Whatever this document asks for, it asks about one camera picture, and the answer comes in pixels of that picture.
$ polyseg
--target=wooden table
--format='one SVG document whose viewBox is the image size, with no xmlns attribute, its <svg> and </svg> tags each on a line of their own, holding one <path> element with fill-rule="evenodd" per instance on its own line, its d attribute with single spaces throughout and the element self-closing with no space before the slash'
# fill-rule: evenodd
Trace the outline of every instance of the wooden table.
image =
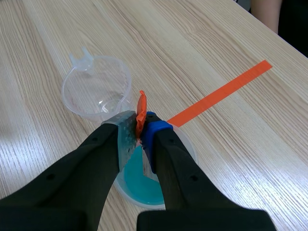
<svg viewBox="0 0 308 231">
<path fill-rule="evenodd" d="M 75 149 L 94 125 L 61 83 L 86 46 L 130 68 L 134 100 L 169 119 L 266 59 L 273 68 L 185 124 L 199 165 L 230 199 L 308 226 L 308 59 L 232 0 L 0 1 L 0 197 Z M 134 230 L 111 189 L 99 230 Z"/>
</svg>

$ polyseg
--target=clear plastic cup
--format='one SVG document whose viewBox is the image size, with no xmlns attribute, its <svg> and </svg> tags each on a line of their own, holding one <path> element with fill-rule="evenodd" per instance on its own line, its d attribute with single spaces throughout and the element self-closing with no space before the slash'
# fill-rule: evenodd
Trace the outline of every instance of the clear plastic cup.
<svg viewBox="0 0 308 231">
<path fill-rule="evenodd" d="M 173 130 L 198 164 L 195 148 L 189 138 L 178 127 L 173 126 Z M 131 159 L 115 179 L 115 188 L 134 205 L 147 209 L 164 209 L 165 203 L 159 182 L 144 176 L 143 168 L 142 149 L 137 147 Z"/>
<path fill-rule="evenodd" d="M 64 105 L 95 124 L 132 110 L 128 67 L 114 57 L 91 56 L 85 47 L 82 49 L 80 60 L 70 54 L 73 68 L 62 83 Z"/>
</svg>

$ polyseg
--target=orange tape piece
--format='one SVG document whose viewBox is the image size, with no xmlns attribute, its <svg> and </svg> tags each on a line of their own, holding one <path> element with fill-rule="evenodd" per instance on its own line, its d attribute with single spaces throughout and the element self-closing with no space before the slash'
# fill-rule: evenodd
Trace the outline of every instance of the orange tape piece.
<svg viewBox="0 0 308 231">
<path fill-rule="evenodd" d="M 145 118 L 146 118 L 146 96 L 144 91 L 140 91 L 140 97 L 137 104 L 137 126 L 136 126 L 136 138 L 139 139 L 143 130 Z"/>
<path fill-rule="evenodd" d="M 211 106 L 217 104 L 218 102 L 228 97 L 241 87 L 245 86 L 247 83 L 251 82 L 261 74 L 270 70 L 271 68 L 272 66 L 266 60 L 258 63 L 254 67 L 250 68 L 248 71 L 231 80 L 226 85 L 217 89 L 213 93 L 205 96 L 200 101 L 196 102 L 192 106 L 172 117 L 170 120 L 168 120 L 168 123 L 173 124 L 177 127 L 186 124 L 196 116 L 200 115 L 205 110 L 209 109 Z"/>
</svg>

